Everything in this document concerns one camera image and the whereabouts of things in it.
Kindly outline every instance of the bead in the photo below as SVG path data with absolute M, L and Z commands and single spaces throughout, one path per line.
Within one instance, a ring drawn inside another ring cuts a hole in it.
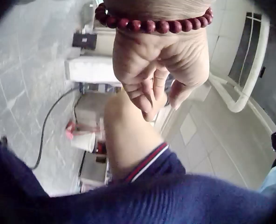
M 206 10 L 205 14 L 208 14 L 213 18 L 213 11 L 211 8 L 208 8 L 208 10 Z
M 180 20 L 180 24 L 182 25 L 182 31 L 184 32 L 189 32 L 193 29 L 193 25 L 188 19 Z
M 106 25 L 106 21 L 107 21 L 107 18 L 109 16 L 107 14 L 104 14 L 100 19 L 99 19 L 99 22 L 102 24 L 102 25 Z
M 101 4 L 99 4 L 98 7 L 104 7 L 104 8 L 106 8 L 105 3 L 103 3 L 103 2 Z
M 204 18 L 203 16 L 197 17 L 197 19 L 198 19 L 198 20 L 200 21 L 200 23 L 201 23 L 201 28 L 204 28 L 204 27 L 206 27 L 206 26 L 208 25 L 207 19 Z
M 109 16 L 106 19 L 106 24 L 109 28 L 115 29 L 117 27 L 118 19 L 115 16 Z
M 204 14 L 203 17 L 206 18 L 208 25 L 212 23 L 213 19 L 210 15 Z
M 192 23 L 192 25 L 193 25 L 193 30 L 198 30 L 198 29 L 200 29 L 200 27 L 201 27 L 201 23 L 200 23 L 200 21 L 198 20 L 198 19 L 196 19 L 196 18 L 191 18 L 191 19 L 189 19 L 189 21 Z
M 129 23 L 129 20 L 128 20 L 127 18 L 122 18 L 122 19 L 118 22 L 117 27 L 118 27 L 119 29 L 125 29 L 128 23 Z
M 138 32 L 141 27 L 141 21 L 140 20 L 130 21 L 127 27 L 130 29 L 130 31 Z
M 211 14 L 212 12 L 213 12 L 212 9 L 211 9 L 211 8 L 208 8 L 208 9 L 206 10 L 205 14 Z
M 141 23 L 141 30 L 144 33 L 152 33 L 156 30 L 156 23 L 152 20 L 143 21 Z
M 165 20 L 160 20 L 156 22 L 156 30 L 159 33 L 167 33 L 169 30 L 169 23 Z
M 169 23 L 169 31 L 171 33 L 179 33 L 182 30 L 182 25 L 179 21 L 170 21 Z
M 94 11 L 95 13 L 97 13 L 97 12 L 106 12 L 106 9 L 105 8 L 102 8 L 102 7 L 97 7 L 96 9 L 95 9 L 95 11 Z
M 95 18 L 96 18 L 97 20 L 100 20 L 100 19 L 103 18 L 104 16 L 106 16 L 106 13 L 105 13 L 105 12 L 97 12 L 97 13 L 95 14 Z

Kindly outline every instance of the wrist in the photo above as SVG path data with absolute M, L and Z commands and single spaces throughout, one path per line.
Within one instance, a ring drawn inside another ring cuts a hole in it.
M 113 16 L 130 20 L 179 20 L 202 16 L 212 0 L 104 0 Z

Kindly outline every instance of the striped cuff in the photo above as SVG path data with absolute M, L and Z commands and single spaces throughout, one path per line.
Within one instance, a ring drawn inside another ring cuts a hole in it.
M 125 182 L 134 182 L 141 176 L 167 149 L 167 143 L 163 143 L 152 151 L 145 159 L 124 179 Z

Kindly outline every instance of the red and white stripe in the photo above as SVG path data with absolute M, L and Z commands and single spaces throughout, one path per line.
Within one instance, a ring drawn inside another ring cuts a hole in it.
M 161 154 L 164 153 L 164 151 L 167 150 L 167 148 L 168 145 L 166 143 L 160 145 L 147 158 L 145 158 L 145 160 L 143 160 L 142 163 L 139 166 L 137 166 L 136 169 L 133 170 L 133 172 L 126 178 L 125 181 L 134 182 L 139 176 L 142 175 L 144 171 L 147 170 L 148 167 L 150 167 L 150 165 L 154 163 L 154 161 L 156 161 L 157 158 L 159 158 Z

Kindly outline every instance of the palm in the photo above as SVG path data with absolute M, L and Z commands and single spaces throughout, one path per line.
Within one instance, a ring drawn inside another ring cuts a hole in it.
M 153 109 L 151 96 L 164 93 L 169 72 L 173 83 L 170 101 L 177 107 L 209 74 L 205 30 L 192 35 L 158 36 L 116 32 L 113 69 L 131 101 L 147 113 Z

